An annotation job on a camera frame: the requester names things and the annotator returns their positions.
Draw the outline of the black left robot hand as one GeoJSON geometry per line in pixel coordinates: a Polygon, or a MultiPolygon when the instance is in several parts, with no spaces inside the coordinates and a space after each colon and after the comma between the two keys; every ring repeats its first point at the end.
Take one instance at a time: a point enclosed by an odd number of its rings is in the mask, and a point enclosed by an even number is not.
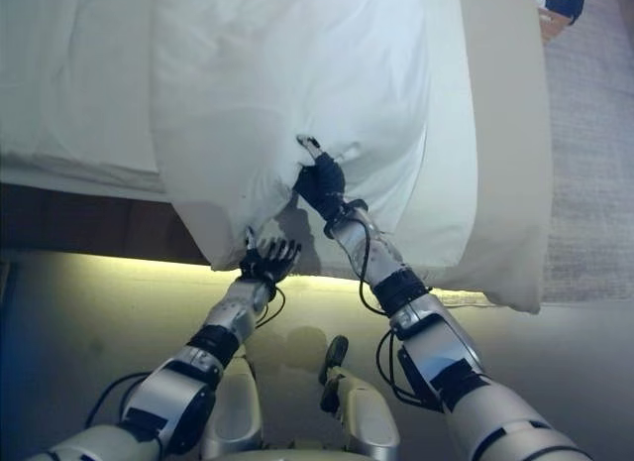
{"type": "Polygon", "coordinates": [[[294,268],[302,246],[295,240],[271,239],[258,245],[255,231],[246,230],[246,254],[239,264],[240,278],[245,281],[260,281],[275,287],[294,268]]]}

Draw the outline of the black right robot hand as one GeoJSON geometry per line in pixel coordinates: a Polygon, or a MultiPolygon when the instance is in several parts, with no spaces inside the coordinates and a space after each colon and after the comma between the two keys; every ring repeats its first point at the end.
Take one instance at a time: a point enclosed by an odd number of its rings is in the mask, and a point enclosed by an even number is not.
{"type": "Polygon", "coordinates": [[[298,174],[293,190],[327,222],[334,221],[344,207],[345,177],[339,164],[308,135],[298,135],[297,143],[313,159],[298,174]]]}

